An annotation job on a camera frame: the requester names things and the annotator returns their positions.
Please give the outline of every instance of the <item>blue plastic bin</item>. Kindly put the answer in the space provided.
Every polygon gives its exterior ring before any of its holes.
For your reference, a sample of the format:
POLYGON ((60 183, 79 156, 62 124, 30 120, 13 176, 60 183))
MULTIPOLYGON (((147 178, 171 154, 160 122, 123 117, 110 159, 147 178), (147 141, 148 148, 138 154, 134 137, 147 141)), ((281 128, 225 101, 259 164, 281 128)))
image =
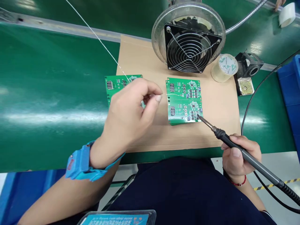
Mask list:
POLYGON ((0 225, 15 225, 66 170, 8 173, 0 195, 0 225))
POLYGON ((300 55, 277 73, 300 161, 300 55))

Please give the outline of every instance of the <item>printed circuit board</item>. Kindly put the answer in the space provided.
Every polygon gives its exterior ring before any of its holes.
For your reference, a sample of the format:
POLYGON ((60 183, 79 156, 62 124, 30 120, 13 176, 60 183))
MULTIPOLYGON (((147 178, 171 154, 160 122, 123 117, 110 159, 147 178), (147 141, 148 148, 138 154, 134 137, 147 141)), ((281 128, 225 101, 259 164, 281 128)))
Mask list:
POLYGON ((200 81, 168 78, 166 86, 169 124, 200 122, 197 116, 203 116, 200 81))
MULTIPOLYGON (((106 76, 105 77, 105 86, 106 86, 106 94, 107 94, 107 101, 108 107, 110 106, 111 97, 126 87, 129 83, 134 81, 137 78, 142 78, 142 75, 128 75, 126 76, 106 76)), ((142 101, 141 107, 145 108, 145 104, 142 101)))

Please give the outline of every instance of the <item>soldering iron handle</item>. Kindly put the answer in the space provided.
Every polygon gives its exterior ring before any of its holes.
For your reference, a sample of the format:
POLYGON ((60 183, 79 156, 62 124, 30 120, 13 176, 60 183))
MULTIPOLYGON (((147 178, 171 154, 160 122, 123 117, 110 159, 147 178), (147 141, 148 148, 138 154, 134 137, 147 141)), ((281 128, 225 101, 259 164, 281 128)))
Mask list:
POLYGON ((262 165, 256 158, 254 158, 250 153, 247 152, 242 146, 232 142, 229 136, 225 133, 224 130, 217 128, 214 131, 216 137, 223 141, 228 147, 236 147, 241 150, 244 160, 249 162, 255 169, 257 169, 262 175, 264 175, 269 181, 274 185, 278 185, 281 181, 274 173, 268 170, 264 165, 262 165))

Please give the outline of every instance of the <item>clear tape roll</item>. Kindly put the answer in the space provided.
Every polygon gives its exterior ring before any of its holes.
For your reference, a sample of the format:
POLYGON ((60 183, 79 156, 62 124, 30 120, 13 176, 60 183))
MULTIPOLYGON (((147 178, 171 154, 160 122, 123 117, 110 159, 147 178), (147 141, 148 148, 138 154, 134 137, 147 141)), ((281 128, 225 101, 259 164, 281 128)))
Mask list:
POLYGON ((215 81, 224 83, 238 71, 238 62, 232 55, 223 54, 212 67, 211 74, 215 81))
POLYGON ((296 18, 295 3, 292 2, 281 10, 279 14, 279 25, 281 28, 290 25, 296 18))

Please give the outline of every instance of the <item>yellow and black warning tape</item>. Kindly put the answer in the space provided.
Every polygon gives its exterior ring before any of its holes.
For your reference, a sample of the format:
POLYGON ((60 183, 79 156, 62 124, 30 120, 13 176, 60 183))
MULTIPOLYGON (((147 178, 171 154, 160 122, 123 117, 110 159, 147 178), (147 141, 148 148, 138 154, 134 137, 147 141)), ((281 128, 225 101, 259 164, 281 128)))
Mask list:
MULTIPOLYGON (((288 180, 288 181, 285 181, 284 183, 287 184, 287 183, 293 183, 293 182, 296 182, 296 181, 300 181, 300 178, 293 179, 293 180, 288 180)), ((271 188, 271 187, 274 187, 274 184, 268 184, 266 186, 267 186, 267 188, 271 188)), ((264 186, 254 188, 255 191, 258 191, 258 190, 261 190, 261 189, 265 189, 264 186)))

